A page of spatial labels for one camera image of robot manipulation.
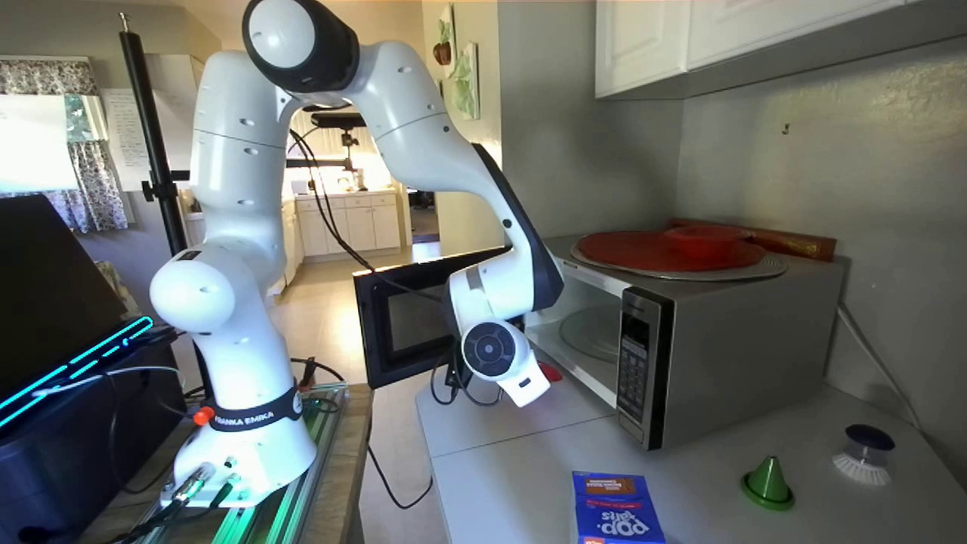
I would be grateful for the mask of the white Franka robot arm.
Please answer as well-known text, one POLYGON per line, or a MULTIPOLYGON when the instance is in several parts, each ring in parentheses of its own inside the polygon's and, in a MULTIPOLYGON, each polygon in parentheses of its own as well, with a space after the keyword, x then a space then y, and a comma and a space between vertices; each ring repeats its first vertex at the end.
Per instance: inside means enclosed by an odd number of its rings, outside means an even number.
POLYGON ((495 160, 452 127, 419 55, 359 43, 319 0, 251 0, 243 35, 238 51, 209 58, 198 94, 203 242, 152 280, 153 313, 192 339, 212 383, 212 417, 182 446, 165 509, 253 509, 317 459, 270 317, 284 271, 286 130, 302 106, 358 110, 394 178, 494 208, 508 249, 446 280, 458 358, 519 409, 549 390, 517 320, 552 305, 561 276, 495 160))

